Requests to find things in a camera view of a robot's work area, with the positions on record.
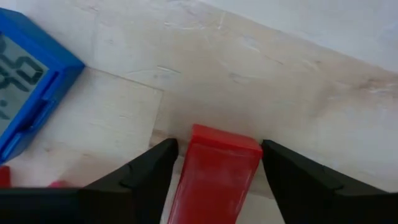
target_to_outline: red item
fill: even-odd
[[[9,166],[0,166],[0,187],[11,187],[11,171]]]
[[[169,224],[234,224],[261,158],[256,140],[195,124]]]
[[[68,187],[68,182],[64,180],[57,180],[55,182],[52,182],[48,187],[49,188],[65,188]]]

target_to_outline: white wall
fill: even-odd
[[[398,71],[397,0],[203,0],[386,70]]]

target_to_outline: digital numbers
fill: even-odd
[[[37,65],[30,57],[21,56],[13,62],[5,56],[4,51],[7,49],[7,44],[3,37],[3,35],[0,35],[0,61],[8,67],[8,71],[14,70],[18,76],[20,76],[29,85],[36,85],[43,75],[43,68]],[[28,65],[30,68],[34,69],[35,73],[32,77],[21,69],[23,65]],[[10,85],[14,85],[20,91],[29,92],[29,89],[18,81],[18,79],[11,77],[8,71],[0,65],[0,90],[8,88]],[[6,100],[0,100],[1,108],[5,108],[7,105],[8,102]],[[10,119],[10,117],[0,110],[0,119]]]

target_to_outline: blue plastic casing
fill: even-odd
[[[49,68],[0,136],[0,164],[3,164],[32,142],[85,65],[19,12],[0,8],[0,34]]]

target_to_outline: white marble surface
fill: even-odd
[[[398,72],[396,0],[202,1]]]
[[[192,0],[3,0],[0,7],[23,12],[95,69],[11,161],[17,185],[87,183],[146,150],[153,128],[153,139],[187,142],[201,123],[275,140],[398,190],[397,74],[362,57]],[[385,48],[366,54],[381,61],[368,62],[394,70],[396,57],[385,55],[396,51]],[[258,187],[264,180],[258,173],[240,222],[280,220],[252,215],[255,205],[276,209],[269,189]]]
[[[31,146],[8,164],[14,186],[84,186],[145,152],[162,92],[86,69]]]

